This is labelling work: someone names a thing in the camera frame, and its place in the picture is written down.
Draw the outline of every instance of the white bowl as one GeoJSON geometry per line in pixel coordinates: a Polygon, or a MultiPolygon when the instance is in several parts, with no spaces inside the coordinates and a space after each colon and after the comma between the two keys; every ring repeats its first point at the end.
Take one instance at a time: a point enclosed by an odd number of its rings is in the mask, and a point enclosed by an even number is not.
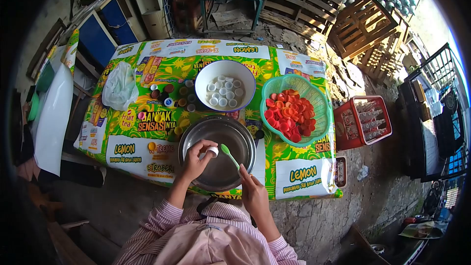
{"type": "Polygon", "coordinates": [[[204,67],[196,76],[195,80],[195,91],[199,100],[210,109],[221,111],[216,109],[207,102],[206,95],[209,94],[207,87],[209,83],[214,81],[214,78],[225,75],[230,78],[240,80],[244,85],[244,99],[237,105],[237,108],[224,110],[236,111],[247,106],[255,94],[256,82],[252,72],[240,62],[221,60],[215,61],[204,67]]]}

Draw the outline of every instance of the yellow bottle cap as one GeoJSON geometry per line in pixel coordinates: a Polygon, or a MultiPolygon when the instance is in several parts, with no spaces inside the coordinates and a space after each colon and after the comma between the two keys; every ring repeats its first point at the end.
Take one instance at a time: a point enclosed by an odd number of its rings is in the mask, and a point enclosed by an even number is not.
{"type": "Polygon", "coordinates": [[[179,90],[181,95],[186,95],[188,93],[188,88],[186,87],[181,87],[179,90]]]}
{"type": "Polygon", "coordinates": [[[147,146],[149,150],[155,150],[156,149],[156,143],[155,142],[150,142],[147,146]]]}
{"type": "Polygon", "coordinates": [[[180,98],[180,99],[178,100],[178,105],[179,105],[180,107],[184,107],[184,106],[186,105],[186,99],[180,98]]]}
{"type": "Polygon", "coordinates": [[[175,132],[176,135],[180,135],[183,133],[183,129],[181,127],[175,127],[173,132],[175,132]]]}
{"type": "Polygon", "coordinates": [[[156,117],[154,118],[154,120],[157,122],[157,123],[160,123],[163,121],[163,117],[162,115],[156,115],[156,117]]]}

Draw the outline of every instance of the green plastic basket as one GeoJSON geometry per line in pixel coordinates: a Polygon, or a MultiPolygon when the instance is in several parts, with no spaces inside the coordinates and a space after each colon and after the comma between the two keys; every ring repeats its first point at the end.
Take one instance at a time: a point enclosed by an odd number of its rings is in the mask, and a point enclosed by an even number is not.
{"type": "Polygon", "coordinates": [[[305,147],[312,144],[314,141],[322,139],[329,131],[330,111],[327,106],[327,98],[319,90],[319,88],[312,85],[304,77],[296,74],[286,74],[281,77],[276,77],[268,80],[262,87],[262,102],[260,103],[260,115],[262,117],[263,124],[270,129],[271,132],[278,134],[281,139],[287,144],[294,147],[305,147]],[[294,89],[299,92],[301,97],[306,98],[313,106],[315,113],[315,130],[312,131],[311,136],[301,135],[301,141],[297,144],[286,138],[283,133],[274,129],[268,124],[265,115],[263,114],[267,110],[266,99],[270,98],[272,93],[281,93],[286,89],[294,89]]]}

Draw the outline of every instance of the printed tablecloth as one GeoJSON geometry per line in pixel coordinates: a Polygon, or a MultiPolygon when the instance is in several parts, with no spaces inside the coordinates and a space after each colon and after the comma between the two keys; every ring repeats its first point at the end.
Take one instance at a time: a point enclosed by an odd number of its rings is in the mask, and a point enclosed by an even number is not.
{"type": "MultiPolygon", "coordinates": [[[[175,134],[174,129],[185,130],[201,117],[216,114],[198,102],[194,112],[189,112],[185,106],[179,107],[177,101],[187,96],[180,95],[179,90],[186,80],[194,80],[204,66],[217,60],[240,62],[255,76],[257,87],[250,104],[227,115],[245,125],[252,135],[263,130],[264,138],[255,140],[257,159],[252,173],[265,182],[269,198],[342,197],[342,191],[334,182],[333,115],[327,135],[304,148],[294,148],[283,142],[263,127],[260,118],[263,84],[285,73],[310,80],[326,94],[332,112],[324,63],[264,45],[216,39],[170,39],[119,46],[98,80],[75,148],[102,164],[152,183],[170,186],[180,167],[177,158],[180,135],[175,134]],[[137,101],[126,111],[117,111],[101,103],[107,76],[119,62],[127,62],[135,69],[139,90],[137,101]],[[153,99],[149,88],[152,84],[158,85],[161,91],[165,85],[173,84],[175,90],[170,97],[175,101],[174,106],[165,107],[161,101],[153,99]],[[140,120],[138,113],[142,111],[146,114],[140,120]],[[150,142],[155,143],[154,150],[149,150],[150,142]]],[[[242,194],[240,186],[219,193],[196,186],[189,189],[199,194],[233,199],[240,199],[242,194]]]]}

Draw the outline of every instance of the white plastic bag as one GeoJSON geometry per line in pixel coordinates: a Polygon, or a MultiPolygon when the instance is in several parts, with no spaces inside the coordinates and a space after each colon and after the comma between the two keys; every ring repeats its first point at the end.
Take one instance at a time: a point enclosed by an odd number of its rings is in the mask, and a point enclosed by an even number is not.
{"type": "Polygon", "coordinates": [[[136,102],[138,96],[134,70],[127,62],[120,62],[108,75],[103,87],[103,104],[115,110],[127,110],[129,104],[136,102]]]}

